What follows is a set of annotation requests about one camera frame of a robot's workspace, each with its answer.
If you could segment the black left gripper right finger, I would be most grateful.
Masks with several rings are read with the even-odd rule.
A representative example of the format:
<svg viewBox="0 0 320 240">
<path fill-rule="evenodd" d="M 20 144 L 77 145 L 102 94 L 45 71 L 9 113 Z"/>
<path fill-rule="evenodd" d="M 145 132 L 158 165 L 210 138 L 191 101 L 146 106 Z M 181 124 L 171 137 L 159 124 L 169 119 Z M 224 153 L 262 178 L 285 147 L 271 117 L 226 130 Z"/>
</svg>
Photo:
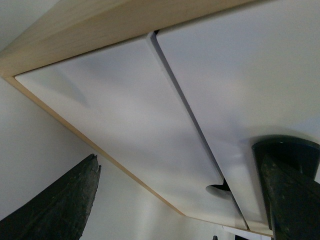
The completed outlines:
<svg viewBox="0 0 320 240">
<path fill-rule="evenodd" d="M 320 184 L 293 167 L 266 155 L 262 179 L 270 206 L 275 240 L 320 238 Z"/>
</svg>

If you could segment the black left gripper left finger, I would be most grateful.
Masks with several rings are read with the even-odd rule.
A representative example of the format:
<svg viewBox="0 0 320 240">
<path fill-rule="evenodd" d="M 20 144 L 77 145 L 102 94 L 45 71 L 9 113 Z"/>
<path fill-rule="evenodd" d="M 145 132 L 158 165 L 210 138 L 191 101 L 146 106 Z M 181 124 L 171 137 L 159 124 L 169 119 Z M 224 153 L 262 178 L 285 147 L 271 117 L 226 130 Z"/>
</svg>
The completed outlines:
<svg viewBox="0 0 320 240">
<path fill-rule="evenodd" d="M 78 240 L 96 197 L 101 165 L 90 154 L 0 221 L 2 240 Z"/>
</svg>

